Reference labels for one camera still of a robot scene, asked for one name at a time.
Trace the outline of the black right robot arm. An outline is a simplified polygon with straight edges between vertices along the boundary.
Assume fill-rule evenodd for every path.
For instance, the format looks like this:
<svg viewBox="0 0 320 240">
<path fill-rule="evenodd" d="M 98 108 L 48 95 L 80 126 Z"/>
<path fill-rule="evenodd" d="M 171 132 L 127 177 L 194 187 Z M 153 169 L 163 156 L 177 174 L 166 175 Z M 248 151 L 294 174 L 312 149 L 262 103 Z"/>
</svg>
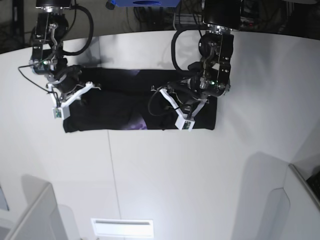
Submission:
<svg viewBox="0 0 320 240">
<path fill-rule="evenodd" d="M 79 81 L 82 71 L 80 65 L 68 65 L 67 56 L 78 56 L 84 53 L 90 46 L 94 21 L 90 11 L 70 0 L 37 0 L 35 7 L 40 9 L 37 16 L 32 42 L 32 54 L 28 65 L 18 67 L 30 67 L 37 75 L 45 76 L 48 84 L 61 93 L 60 99 L 64 100 L 74 94 L 76 90 L 83 88 L 84 83 Z M 73 25 L 69 25 L 64 10 L 83 12 L 89 22 L 88 38 L 85 45 L 78 51 L 65 51 L 64 40 Z"/>
</svg>

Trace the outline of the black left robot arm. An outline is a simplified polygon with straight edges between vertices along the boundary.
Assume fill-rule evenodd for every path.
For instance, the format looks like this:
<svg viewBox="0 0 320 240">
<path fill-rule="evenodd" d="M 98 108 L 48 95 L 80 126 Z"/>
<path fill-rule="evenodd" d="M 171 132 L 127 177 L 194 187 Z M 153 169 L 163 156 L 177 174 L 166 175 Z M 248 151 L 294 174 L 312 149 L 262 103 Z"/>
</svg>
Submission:
<svg viewBox="0 0 320 240">
<path fill-rule="evenodd" d="M 178 29 L 171 40 L 171 61 L 182 79 L 170 82 L 164 90 L 169 93 L 184 93 L 196 101 L 209 97 L 219 98 L 229 91 L 231 58 L 234 52 L 233 30 L 238 30 L 241 21 L 240 0 L 204 0 L 202 23 Z M 180 68 L 176 58 L 178 37 L 186 31 L 198 31 L 200 60 Z"/>
</svg>

